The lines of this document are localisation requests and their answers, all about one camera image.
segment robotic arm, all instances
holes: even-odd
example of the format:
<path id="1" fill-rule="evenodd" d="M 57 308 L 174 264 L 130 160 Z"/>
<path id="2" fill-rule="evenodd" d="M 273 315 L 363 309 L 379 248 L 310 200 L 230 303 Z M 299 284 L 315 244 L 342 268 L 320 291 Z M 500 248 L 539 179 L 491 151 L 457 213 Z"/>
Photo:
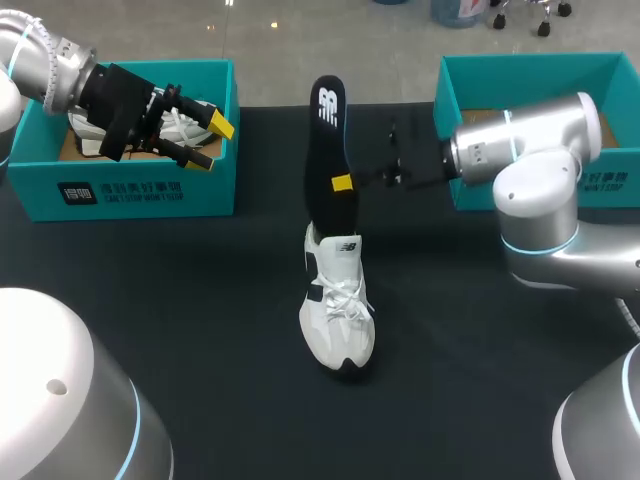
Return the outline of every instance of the robotic arm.
<path id="1" fill-rule="evenodd" d="M 443 143 L 449 179 L 493 183 L 513 276 L 537 288 L 640 289 L 640 227 L 578 220 L 577 182 L 602 134 L 584 93 L 458 127 Z"/>
<path id="2" fill-rule="evenodd" d="M 9 166 L 9 153 L 20 122 L 20 92 L 0 63 L 0 182 Z"/>
<path id="3" fill-rule="evenodd" d="M 169 84 L 152 101 L 152 83 L 117 65 L 98 64 L 93 49 L 49 33 L 39 19 L 17 10 L 0 10 L 0 67 L 0 142 L 9 146 L 13 134 L 3 128 L 14 123 L 14 87 L 41 102 L 49 114 L 86 110 L 87 120 L 106 131 L 100 154 L 115 161 L 126 145 L 133 145 L 173 158 L 181 167 L 192 162 L 210 169 L 207 156 L 160 138 L 162 114 L 173 108 L 227 139 L 234 133 L 218 108 L 180 95 L 180 86 Z M 4 150 L 0 143 L 0 162 L 8 157 Z"/>

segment shoe insole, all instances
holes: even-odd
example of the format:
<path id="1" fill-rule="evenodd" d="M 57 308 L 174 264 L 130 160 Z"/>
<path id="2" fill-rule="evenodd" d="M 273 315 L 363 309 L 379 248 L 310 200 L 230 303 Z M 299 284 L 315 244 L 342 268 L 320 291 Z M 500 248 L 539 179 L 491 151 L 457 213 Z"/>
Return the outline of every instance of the shoe insole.
<path id="1" fill-rule="evenodd" d="M 347 96 L 335 76 L 320 77 L 311 89 L 308 164 L 323 164 L 334 192 L 353 190 L 345 148 Z"/>

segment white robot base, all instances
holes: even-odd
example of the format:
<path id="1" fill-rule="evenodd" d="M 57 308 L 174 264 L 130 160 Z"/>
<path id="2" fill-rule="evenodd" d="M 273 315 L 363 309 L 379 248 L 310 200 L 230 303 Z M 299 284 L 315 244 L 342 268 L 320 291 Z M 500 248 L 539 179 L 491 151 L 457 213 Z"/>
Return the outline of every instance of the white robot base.
<path id="1" fill-rule="evenodd" d="M 172 480 L 151 405 L 80 317 L 32 290 L 0 289 L 0 478 Z"/>

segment black table surface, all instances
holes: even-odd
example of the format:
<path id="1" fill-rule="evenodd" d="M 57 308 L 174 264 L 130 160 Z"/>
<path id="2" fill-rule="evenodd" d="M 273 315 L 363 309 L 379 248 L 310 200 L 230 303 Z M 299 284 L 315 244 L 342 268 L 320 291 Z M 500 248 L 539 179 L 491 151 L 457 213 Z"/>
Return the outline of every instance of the black table surface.
<path id="1" fill-rule="evenodd" d="M 431 104 L 349 115 L 358 166 L 389 161 L 392 118 L 407 164 L 438 161 Z M 298 323 L 307 124 L 303 107 L 242 110 L 231 218 L 32 224 L 5 182 L 0 286 L 84 319 L 164 420 L 176 479 L 556 479 L 558 407 L 635 343 L 613 300 L 517 284 L 495 216 L 455 212 L 444 186 L 370 187 L 374 368 L 327 376 Z"/>

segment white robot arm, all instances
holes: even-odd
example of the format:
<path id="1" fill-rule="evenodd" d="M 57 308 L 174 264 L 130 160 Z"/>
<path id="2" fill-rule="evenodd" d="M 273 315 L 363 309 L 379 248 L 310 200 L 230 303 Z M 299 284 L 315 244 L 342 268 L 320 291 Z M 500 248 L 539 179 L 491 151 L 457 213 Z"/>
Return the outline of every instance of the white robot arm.
<path id="1" fill-rule="evenodd" d="M 640 289 L 640 227 L 578 221 L 577 182 L 601 144 L 585 93 L 460 126 L 444 142 L 449 178 L 494 181 L 502 242 L 522 283 L 615 297 Z"/>
<path id="2" fill-rule="evenodd" d="M 20 122 L 21 99 L 18 87 L 0 64 L 0 182 L 9 166 L 9 153 Z"/>
<path id="3" fill-rule="evenodd" d="M 0 181 L 20 121 L 20 93 L 50 113 L 66 112 L 77 107 L 92 72 L 106 72 L 96 68 L 90 50 L 49 36 L 22 12 L 0 10 Z M 103 83 L 91 95 L 112 92 Z M 111 97 L 116 103 L 144 105 L 143 116 L 109 125 L 144 124 L 148 99 L 126 89 L 118 95 Z M 0 397 L 2 480 L 173 478 L 173 447 L 153 407 L 80 317 L 47 295 L 0 288 Z"/>

